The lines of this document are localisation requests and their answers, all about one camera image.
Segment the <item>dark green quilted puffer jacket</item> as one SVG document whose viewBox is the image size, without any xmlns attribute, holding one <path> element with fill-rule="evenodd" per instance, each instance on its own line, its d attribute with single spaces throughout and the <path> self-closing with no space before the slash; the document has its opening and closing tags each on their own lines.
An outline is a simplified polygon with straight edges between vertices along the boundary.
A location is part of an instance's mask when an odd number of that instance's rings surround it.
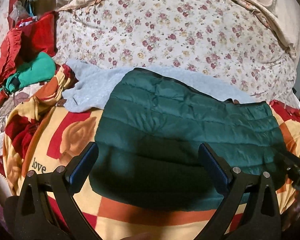
<svg viewBox="0 0 300 240">
<path fill-rule="evenodd" d="M 283 135 L 265 102 L 219 101 L 145 69 L 128 72 L 107 101 L 95 135 L 94 192 L 162 210 L 205 211 L 222 201 L 198 149 L 207 143 L 244 173 L 285 183 Z"/>
</svg>

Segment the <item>yellow red patterned blanket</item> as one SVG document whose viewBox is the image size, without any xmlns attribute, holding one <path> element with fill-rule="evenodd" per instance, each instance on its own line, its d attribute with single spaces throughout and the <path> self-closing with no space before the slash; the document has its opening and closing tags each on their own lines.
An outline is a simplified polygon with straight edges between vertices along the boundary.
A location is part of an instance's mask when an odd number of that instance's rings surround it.
<svg viewBox="0 0 300 240">
<path fill-rule="evenodd" d="M 20 93 L 10 103 L 0 139 L 0 173 L 11 193 L 20 192 L 29 170 L 44 173 L 66 165 L 94 139 L 102 111 L 67 111 L 61 95 L 71 82 L 70 68 L 58 67 L 51 81 L 33 96 Z M 103 239 L 145 232 L 152 239 L 193 239 L 215 212 L 214 208 L 173 212 L 143 209 L 98 195 L 88 182 L 74 199 Z"/>
</svg>

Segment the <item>light grey fleece sweatshirt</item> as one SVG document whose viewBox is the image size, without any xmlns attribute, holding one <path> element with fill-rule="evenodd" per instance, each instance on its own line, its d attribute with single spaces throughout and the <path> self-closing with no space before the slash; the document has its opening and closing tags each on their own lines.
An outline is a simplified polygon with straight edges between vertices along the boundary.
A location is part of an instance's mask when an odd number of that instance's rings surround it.
<svg viewBox="0 0 300 240">
<path fill-rule="evenodd" d="M 64 107 L 72 113 L 85 112 L 91 108 L 104 109 L 110 94 L 132 67 L 103 69 L 96 65 L 68 59 L 66 65 L 74 72 L 78 82 L 73 88 L 64 90 Z M 221 79 L 175 67 L 146 67 L 146 70 L 176 79 L 219 101 L 234 99 L 240 103 L 253 103 L 255 99 L 239 88 Z"/>
</svg>

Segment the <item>teal green garment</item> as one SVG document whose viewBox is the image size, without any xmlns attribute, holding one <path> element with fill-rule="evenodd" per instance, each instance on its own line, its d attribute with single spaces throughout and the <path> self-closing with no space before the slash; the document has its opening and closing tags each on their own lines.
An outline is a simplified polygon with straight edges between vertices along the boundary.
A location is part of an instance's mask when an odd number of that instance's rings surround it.
<svg viewBox="0 0 300 240">
<path fill-rule="evenodd" d="M 37 57 L 21 64 L 17 71 L 10 75 L 3 84 L 3 89 L 12 94 L 29 85 L 49 81 L 54 76 L 56 64 L 47 53 L 40 52 Z"/>
</svg>

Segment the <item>white floral quilt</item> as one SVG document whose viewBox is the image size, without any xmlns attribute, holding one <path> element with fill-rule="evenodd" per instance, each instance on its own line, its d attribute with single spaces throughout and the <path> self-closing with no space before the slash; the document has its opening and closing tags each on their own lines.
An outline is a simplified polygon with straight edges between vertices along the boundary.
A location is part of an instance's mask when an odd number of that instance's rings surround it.
<svg viewBox="0 0 300 240">
<path fill-rule="evenodd" d="M 253 12 L 230 0 L 103 0 L 61 11 L 56 37 L 60 64 L 176 67 L 297 106 L 295 62 Z"/>
</svg>

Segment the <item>red garment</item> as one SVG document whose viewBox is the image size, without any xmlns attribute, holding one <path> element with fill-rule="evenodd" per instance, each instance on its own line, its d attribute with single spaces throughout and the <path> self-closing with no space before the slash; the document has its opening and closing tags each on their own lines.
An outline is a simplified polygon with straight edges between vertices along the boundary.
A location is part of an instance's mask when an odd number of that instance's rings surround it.
<svg viewBox="0 0 300 240">
<path fill-rule="evenodd" d="M 0 86 L 17 71 L 23 62 L 30 62 L 40 52 L 53 57 L 56 54 L 56 17 L 50 11 L 19 21 L 4 38 L 0 51 Z"/>
</svg>

